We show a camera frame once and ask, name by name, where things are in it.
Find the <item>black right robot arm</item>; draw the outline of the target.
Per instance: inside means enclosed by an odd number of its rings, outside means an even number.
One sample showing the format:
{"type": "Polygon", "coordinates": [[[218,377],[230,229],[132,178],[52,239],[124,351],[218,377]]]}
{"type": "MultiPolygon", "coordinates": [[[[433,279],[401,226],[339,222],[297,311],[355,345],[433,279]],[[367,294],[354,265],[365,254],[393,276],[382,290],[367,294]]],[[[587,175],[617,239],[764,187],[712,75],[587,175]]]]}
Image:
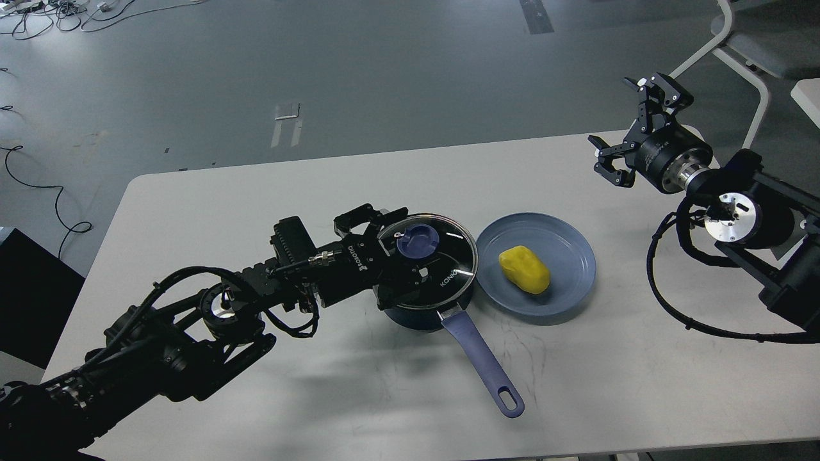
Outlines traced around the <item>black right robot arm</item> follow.
{"type": "Polygon", "coordinates": [[[660,306],[685,329],[758,343],[817,344],[818,197],[768,175],[762,158],[738,150],[725,165],[711,167],[711,146],[677,122],[694,97],[661,73],[624,84],[637,93],[637,117],[623,141],[608,144],[589,135],[594,171],[613,186],[632,187],[641,175],[664,195],[683,193],[652,236],[646,256],[650,289],[660,306]],[[654,259],[664,234],[676,231],[680,248],[707,266],[740,268],[761,283],[759,300],[796,333],[731,332],[686,316],[658,289],[654,259]]]}

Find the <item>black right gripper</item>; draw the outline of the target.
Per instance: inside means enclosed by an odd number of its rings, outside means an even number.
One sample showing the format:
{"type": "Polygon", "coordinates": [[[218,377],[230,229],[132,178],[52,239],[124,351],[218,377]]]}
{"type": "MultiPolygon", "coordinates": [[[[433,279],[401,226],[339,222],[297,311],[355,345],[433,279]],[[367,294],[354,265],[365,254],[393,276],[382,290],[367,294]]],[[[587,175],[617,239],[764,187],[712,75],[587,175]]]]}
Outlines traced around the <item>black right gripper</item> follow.
{"type": "Polygon", "coordinates": [[[685,191],[714,159],[712,148],[676,120],[694,96],[661,73],[638,81],[625,77],[623,82],[638,95],[638,115],[623,143],[609,145],[597,135],[588,136],[596,149],[594,171],[621,188],[631,188],[638,172],[665,195],[685,191]],[[617,159],[626,161],[626,170],[615,168],[617,159]]]}

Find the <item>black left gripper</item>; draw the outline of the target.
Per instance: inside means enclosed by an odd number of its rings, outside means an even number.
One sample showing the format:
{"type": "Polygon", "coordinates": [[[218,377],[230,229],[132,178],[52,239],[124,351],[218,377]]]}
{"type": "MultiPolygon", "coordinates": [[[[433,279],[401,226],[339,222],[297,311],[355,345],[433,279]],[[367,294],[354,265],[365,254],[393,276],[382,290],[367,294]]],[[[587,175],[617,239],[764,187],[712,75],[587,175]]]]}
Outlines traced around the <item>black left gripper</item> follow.
{"type": "Polygon", "coordinates": [[[432,309],[449,299],[441,286],[448,275],[445,262],[388,265],[381,232],[407,217],[407,207],[384,212],[363,204],[334,218],[334,233],[341,239],[317,248],[318,254],[333,254],[333,261],[316,269],[313,291],[319,306],[330,307],[370,289],[381,311],[432,309]],[[365,230],[356,234],[354,228],[362,224],[365,230]]]}

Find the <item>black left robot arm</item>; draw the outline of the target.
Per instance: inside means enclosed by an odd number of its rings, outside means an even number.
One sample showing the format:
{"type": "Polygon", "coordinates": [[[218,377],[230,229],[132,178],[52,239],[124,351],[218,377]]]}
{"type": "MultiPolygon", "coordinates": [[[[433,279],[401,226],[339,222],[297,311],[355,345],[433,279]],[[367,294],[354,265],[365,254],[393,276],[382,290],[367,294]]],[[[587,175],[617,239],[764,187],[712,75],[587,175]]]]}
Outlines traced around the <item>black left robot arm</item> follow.
{"type": "Polygon", "coordinates": [[[105,330],[78,368],[38,385],[2,387],[3,460],[80,460],[121,420],[157,396],[202,401],[272,350],[272,325],[316,335],[320,309],[385,289],[382,310],[427,283],[442,262],[448,222],[363,204],[334,219],[338,240],[317,247],[298,216],[275,223],[275,257],[242,271],[187,266],[155,283],[105,330]]]}

